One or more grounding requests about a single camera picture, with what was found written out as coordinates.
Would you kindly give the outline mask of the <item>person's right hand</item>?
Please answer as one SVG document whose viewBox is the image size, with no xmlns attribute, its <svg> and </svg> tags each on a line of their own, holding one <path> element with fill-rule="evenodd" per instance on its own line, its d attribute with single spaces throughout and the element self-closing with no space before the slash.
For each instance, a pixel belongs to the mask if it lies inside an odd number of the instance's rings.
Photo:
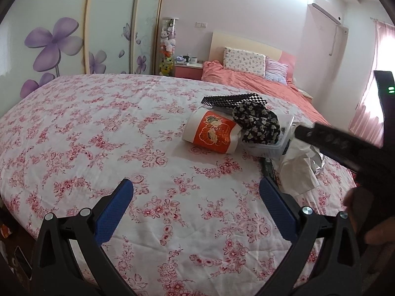
<svg viewBox="0 0 395 296">
<path fill-rule="evenodd" d="M 374 216 L 374 204 L 366 211 L 368 206 L 362 201 L 364 194 L 363 188 L 355 187 L 343 199 L 354 231 L 359 235 L 364 233 L 364 241 L 368 245 L 378 246 L 394 242 L 394 215 L 384 219 L 379 212 L 378 216 Z"/>
</svg>

